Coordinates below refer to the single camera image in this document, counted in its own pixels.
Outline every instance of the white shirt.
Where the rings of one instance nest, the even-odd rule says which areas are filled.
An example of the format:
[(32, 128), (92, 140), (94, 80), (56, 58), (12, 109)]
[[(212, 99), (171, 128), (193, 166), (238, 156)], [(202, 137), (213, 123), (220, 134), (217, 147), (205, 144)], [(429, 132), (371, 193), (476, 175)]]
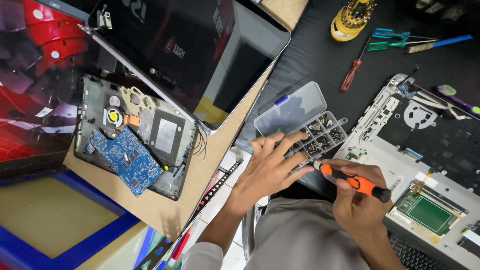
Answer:
[[(193, 245), (182, 270), (220, 270), (222, 249)], [(255, 249), (245, 270), (368, 270), (358, 245), (335, 221), (332, 204), (276, 198), (255, 227)]]

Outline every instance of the green screwdriver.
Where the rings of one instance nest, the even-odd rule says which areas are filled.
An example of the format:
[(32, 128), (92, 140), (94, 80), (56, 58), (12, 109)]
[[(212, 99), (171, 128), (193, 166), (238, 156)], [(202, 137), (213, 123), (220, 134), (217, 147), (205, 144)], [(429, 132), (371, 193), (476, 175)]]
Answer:
[(400, 40), (400, 41), (374, 42), (367, 45), (367, 51), (383, 50), (383, 49), (388, 49), (388, 47), (403, 48), (405, 47), (406, 44), (435, 42), (435, 41), (436, 40), (423, 40), (423, 41), (407, 42), (406, 40)]

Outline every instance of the toothbrush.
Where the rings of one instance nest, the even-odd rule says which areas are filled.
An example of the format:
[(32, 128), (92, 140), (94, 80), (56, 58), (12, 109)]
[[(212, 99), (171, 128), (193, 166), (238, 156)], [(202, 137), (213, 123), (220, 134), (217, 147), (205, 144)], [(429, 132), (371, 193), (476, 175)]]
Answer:
[(455, 97), (456, 90), (453, 89), (451, 86), (443, 85), (437, 87), (438, 92), (440, 94), (444, 95), (445, 97), (448, 97), (452, 101), (455, 101), (456, 103), (461, 104), (465, 109), (467, 109), (468, 112), (475, 114), (475, 116), (480, 117), (480, 108), (477, 106), (473, 106), (471, 104), (468, 104), (464, 102), (463, 100)]

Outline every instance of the person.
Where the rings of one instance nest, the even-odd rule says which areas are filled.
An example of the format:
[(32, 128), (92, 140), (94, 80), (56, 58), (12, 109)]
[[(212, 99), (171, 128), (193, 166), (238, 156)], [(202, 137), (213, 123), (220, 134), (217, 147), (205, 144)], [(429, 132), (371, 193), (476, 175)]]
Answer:
[[(307, 161), (307, 153), (284, 155), (308, 135), (282, 132), (252, 141), (253, 154), (243, 174), (196, 244), (183, 258), (183, 270), (220, 270), (223, 257), (247, 211), (265, 196), (275, 194), (312, 172), (312, 166), (291, 170)], [(347, 160), (322, 160), (345, 173), (366, 177), (386, 188), (377, 166)], [(255, 249), (246, 270), (405, 270), (390, 246), (382, 219), (392, 201), (354, 193), (337, 179), (333, 205), (323, 200), (272, 199), (255, 227)]]

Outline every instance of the transparent box lid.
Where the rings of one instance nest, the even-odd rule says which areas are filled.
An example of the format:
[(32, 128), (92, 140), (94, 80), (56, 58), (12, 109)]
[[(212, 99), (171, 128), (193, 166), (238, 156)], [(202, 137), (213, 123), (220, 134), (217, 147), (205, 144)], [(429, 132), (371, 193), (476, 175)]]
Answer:
[(288, 135), (310, 123), (326, 109), (327, 103), (320, 87), (316, 82), (309, 82), (295, 93), (279, 98), (253, 124), (262, 136), (279, 131)]

